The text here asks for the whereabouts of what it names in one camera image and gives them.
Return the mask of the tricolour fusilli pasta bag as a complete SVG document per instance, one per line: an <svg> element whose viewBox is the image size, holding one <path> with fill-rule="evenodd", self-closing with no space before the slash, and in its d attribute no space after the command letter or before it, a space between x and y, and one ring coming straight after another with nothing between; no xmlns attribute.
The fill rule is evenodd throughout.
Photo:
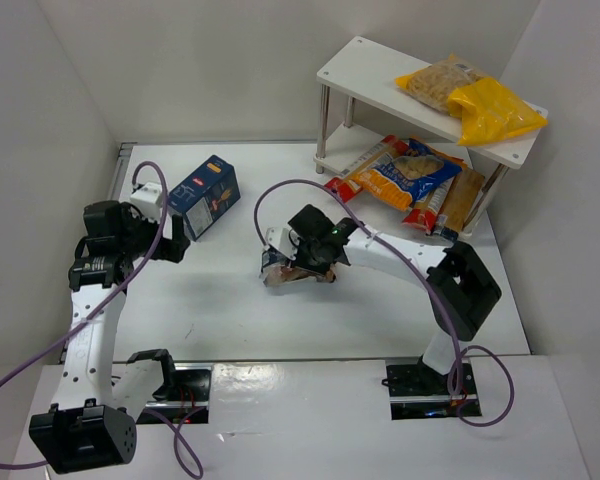
<svg viewBox="0 0 600 480"><path fill-rule="evenodd" d="M336 275L333 269L330 269L333 271L332 280L291 280L290 273L294 268L299 267L292 266L291 261L286 259L279 252L275 251L274 249L265 250L261 255L260 279L268 288L279 287L286 283L305 280L313 280L318 283L333 283L336 280Z"/></svg>

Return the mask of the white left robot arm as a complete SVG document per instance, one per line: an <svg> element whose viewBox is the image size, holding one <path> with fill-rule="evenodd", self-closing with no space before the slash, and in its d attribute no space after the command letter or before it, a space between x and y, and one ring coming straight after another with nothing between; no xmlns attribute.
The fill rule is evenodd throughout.
<svg viewBox="0 0 600 480"><path fill-rule="evenodd" d="M129 202L85 207L86 235L76 248L68 278L73 320L58 388L47 412L32 416L29 436L51 469L71 474L128 464L137 448L136 423L146 403L173 384L169 352L136 352L113 377L117 327L135 260L180 262L190 245L181 216L157 209L145 216Z"/></svg>

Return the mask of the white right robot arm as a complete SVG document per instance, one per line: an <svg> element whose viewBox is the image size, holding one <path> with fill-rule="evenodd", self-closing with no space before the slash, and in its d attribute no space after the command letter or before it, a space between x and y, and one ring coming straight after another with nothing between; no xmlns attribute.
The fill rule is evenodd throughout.
<svg viewBox="0 0 600 480"><path fill-rule="evenodd" d="M499 302L502 290L475 249L462 241L434 247L388 235L350 217L334 223L307 205L288 222L297 238L295 263L321 272L336 264L373 269L422 288L438 331L421 362L447 378L462 379L460 354L468 350Z"/></svg>

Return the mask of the blue pasta box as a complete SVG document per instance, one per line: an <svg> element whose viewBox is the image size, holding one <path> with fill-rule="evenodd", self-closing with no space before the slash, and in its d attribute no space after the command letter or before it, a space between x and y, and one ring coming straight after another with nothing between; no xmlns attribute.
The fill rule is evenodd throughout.
<svg viewBox="0 0 600 480"><path fill-rule="evenodd" d="M212 155L169 192L167 205L197 241L240 198L234 166Z"/></svg>

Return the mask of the orange red pasta bag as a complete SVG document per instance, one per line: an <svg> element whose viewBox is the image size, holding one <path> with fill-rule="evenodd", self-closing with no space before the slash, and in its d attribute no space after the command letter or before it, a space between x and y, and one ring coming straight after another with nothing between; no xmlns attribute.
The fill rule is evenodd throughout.
<svg viewBox="0 0 600 480"><path fill-rule="evenodd" d="M408 161L415 151L389 135L358 158L350 173L331 178L324 186L344 203L362 191L387 205L406 212L414 201L407 175Z"/></svg>

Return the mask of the blue macaroni pasta bag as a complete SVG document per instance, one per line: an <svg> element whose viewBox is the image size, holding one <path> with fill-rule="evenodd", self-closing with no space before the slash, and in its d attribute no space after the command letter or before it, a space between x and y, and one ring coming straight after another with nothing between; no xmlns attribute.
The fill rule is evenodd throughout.
<svg viewBox="0 0 600 480"><path fill-rule="evenodd" d="M406 211L414 202L453 180L467 165L415 138L408 140L404 155L374 168L378 174L378 198Z"/></svg>

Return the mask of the white two-tier shelf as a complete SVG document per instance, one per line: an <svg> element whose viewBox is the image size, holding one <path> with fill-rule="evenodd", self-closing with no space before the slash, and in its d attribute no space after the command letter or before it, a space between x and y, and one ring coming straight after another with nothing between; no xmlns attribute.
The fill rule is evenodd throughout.
<svg viewBox="0 0 600 480"><path fill-rule="evenodd" d="M356 36L316 79L320 85L317 173L345 177L381 135L354 123L366 104L496 162L469 211L469 236L511 170L518 170L548 123L548 112L517 98L496 79L456 56L429 64Z"/></svg>

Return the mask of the clear macaroni pasta bag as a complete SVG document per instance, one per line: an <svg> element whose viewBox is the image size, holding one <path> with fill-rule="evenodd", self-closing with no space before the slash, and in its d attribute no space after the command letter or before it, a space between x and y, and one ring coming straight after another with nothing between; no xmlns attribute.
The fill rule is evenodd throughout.
<svg viewBox="0 0 600 480"><path fill-rule="evenodd" d="M450 54L426 68L394 79L396 86L422 104L448 114L448 98L457 89L471 85L488 74L473 64Z"/></svg>

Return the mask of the yellow pasta bag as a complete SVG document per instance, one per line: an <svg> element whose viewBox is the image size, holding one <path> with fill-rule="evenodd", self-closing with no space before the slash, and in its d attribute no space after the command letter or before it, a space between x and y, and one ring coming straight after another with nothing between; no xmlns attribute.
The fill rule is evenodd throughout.
<svg viewBox="0 0 600 480"><path fill-rule="evenodd" d="M493 77L454 89L449 115L461 121L461 146L483 146L544 128L548 120Z"/></svg>

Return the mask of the red spaghetti pack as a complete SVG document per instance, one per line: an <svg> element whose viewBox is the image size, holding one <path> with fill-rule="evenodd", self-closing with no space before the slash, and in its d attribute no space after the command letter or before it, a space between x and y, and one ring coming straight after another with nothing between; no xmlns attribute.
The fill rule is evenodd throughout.
<svg viewBox="0 0 600 480"><path fill-rule="evenodd" d="M453 178L446 180L435 190L431 190L425 197L416 201L402 223L423 231L426 235L431 235L453 182Z"/></svg>

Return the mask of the brown spaghetti pack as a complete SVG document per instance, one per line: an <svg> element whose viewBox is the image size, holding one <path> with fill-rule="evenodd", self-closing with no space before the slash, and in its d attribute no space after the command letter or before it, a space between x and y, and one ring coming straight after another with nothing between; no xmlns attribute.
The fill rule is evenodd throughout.
<svg viewBox="0 0 600 480"><path fill-rule="evenodd" d="M454 177L434 225L433 234L455 242L481 191L485 177L471 168Z"/></svg>

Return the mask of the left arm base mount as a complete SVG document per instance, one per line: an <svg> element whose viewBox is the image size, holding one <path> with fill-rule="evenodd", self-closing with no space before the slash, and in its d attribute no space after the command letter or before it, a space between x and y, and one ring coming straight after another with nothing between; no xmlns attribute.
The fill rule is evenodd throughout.
<svg viewBox="0 0 600 480"><path fill-rule="evenodd" d="M155 410L177 425L186 415L185 424L207 424L211 396L212 365L175 364L175 385L165 393L154 394L146 408Z"/></svg>

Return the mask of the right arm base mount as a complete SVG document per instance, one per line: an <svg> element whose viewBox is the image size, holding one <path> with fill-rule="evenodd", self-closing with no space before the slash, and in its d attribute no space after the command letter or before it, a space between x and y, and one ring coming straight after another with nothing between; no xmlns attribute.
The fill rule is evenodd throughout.
<svg viewBox="0 0 600 480"><path fill-rule="evenodd" d="M420 360L388 363L381 384L388 391L391 419L457 418L458 408L465 417L481 417L477 387L469 362L463 363L463 375L461 392L451 396L446 376L431 370Z"/></svg>

